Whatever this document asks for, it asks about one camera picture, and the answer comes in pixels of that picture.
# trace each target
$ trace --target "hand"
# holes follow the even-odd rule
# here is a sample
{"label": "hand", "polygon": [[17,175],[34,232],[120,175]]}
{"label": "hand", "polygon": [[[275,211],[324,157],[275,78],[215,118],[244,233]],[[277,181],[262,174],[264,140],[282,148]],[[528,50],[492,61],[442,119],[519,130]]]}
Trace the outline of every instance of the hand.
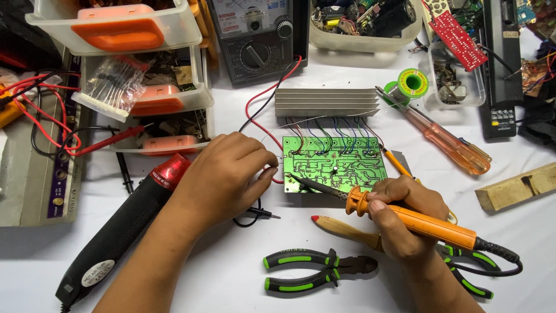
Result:
{"label": "hand", "polygon": [[[265,165],[270,167],[249,184]],[[277,166],[258,140],[238,132],[220,135],[189,166],[167,206],[204,232],[245,212],[269,188]]]}
{"label": "hand", "polygon": [[378,227],[384,251],[390,258],[403,267],[420,267],[432,260],[438,240],[408,231],[386,203],[400,201],[401,204],[395,204],[446,221],[448,206],[438,192],[402,175],[398,179],[387,178],[376,183],[372,192],[367,194],[367,200],[369,218]]}

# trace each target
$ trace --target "white tablecloth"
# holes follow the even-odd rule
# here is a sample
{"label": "white tablecloth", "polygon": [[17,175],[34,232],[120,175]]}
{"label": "white tablecloth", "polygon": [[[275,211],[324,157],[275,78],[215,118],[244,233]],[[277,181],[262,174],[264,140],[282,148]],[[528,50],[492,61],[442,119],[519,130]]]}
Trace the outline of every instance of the white tablecloth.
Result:
{"label": "white tablecloth", "polygon": [[[522,55],[533,60],[539,40],[522,33]],[[363,53],[321,51],[311,46],[309,66],[283,83],[283,87],[369,88],[384,86],[395,80],[401,70],[416,67],[425,55],[408,53],[410,44],[398,53]],[[245,121],[244,106],[248,99],[272,83],[246,87],[232,92],[224,69],[213,75],[215,122],[217,133],[237,130]],[[264,100],[252,105],[254,112]],[[273,129],[278,126],[271,102],[257,121]],[[423,107],[422,100],[415,104]],[[478,235],[519,253],[524,271],[514,277],[488,278],[463,272],[473,284],[494,291],[492,300],[479,300],[488,312],[554,312],[551,306],[556,292],[556,257],[553,221],[553,194],[541,196],[523,205],[498,213],[483,211],[474,190],[554,162],[554,153],[517,136],[498,143],[484,142],[478,111],[468,108],[453,112],[432,112],[430,116],[456,136],[463,136],[490,154],[491,170],[480,177],[470,177],[460,170],[430,142],[425,141],[397,111],[384,109],[368,118],[369,125],[390,149],[402,151],[413,174],[430,189],[442,194],[459,218],[461,226],[476,230]],[[98,124],[108,124],[104,118]],[[264,134],[254,125],[245,134],[262,139]],[[293,135],[287,129],[274,132],[279,138]],[[98,133],[95,140],[107,134]],[[281,155],[278,147],[266,138],[268,149]],[[128,167],[139,181],[164,158],[127,156]],[[385,162],[390,177],[397,171]],[[108,149],[93,153],[87,161],[77,221],[38,228],[0,229],[0,312],[59,312],[54,292],[61,277],[83,246],[127,198],[116,156]],[[408,312],[414,311],[408,289],[396,264],[362,244],[328,234],[315,226],[311,215],[337,218],[364,231],[373,231],[373,223],[356,215],[347,216],[342,203],[315,194],[285,194],[283,186],[273,184],[262,196],[265,209],[282,219],[261,220],[251,228],[227,222],[195,246],[182,270],[172,304],[172,312]],[[262,258],[285,248],[309,248],[328,251],[334,248],[340,257],[369,255],[379,260],[379,269],[356,279],[329,284],[316,292],[275,297],[264,290],[267,276],[304,277],[315,268],[292,268],[268,271]],[[504,269],[510,265],[498,258]],[[114,274],[103,281],[72,312],[88,312],[106,290]]]}

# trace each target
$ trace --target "multimeter dial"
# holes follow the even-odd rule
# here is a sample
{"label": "multimeter dial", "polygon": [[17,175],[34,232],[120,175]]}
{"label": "multimeter dial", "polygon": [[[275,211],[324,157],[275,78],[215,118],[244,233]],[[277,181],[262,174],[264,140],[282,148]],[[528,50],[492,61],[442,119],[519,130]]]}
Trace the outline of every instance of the multimeter dial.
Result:
{"label": "multimeter dial", "polygon": [[275,28],[288,13],[286,0],[216,0],[214,7],[222,38]]}

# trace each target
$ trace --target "green circuit board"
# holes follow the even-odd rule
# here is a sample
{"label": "green circuit board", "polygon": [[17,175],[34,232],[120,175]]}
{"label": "green circuit board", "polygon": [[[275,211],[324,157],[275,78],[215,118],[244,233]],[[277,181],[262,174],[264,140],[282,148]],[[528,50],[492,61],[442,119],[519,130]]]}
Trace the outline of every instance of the green circuit board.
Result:
{"label": "green circuit board", "polygon": [[309,137],[305,138],[299,153],[295,153],[301,144],[299,137],[284,137],[282,143],[286,193],[309,192],[300,190],[299,182],[288,177],[288,173],[344,192],[349,192],[355,185],[360,185],[361,190],[371,190],[376,182],[387,177],[376,137],[369,141],[357,138],[355,145],[354,138],[342,141],[340,137]]}

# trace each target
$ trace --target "transparent plastic bag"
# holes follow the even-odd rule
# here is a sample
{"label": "transparent plastic bag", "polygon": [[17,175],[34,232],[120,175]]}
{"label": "transparent plastic bag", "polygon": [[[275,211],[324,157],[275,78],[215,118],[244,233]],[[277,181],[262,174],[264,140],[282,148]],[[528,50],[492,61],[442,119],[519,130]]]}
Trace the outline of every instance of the transparent plastic bag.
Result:
{"label": "transparent plastic bag", "polygon": [[137,98],[146,90],[142,81],[149,67],[131,56],[107,56],[72,99],[125,122]]}

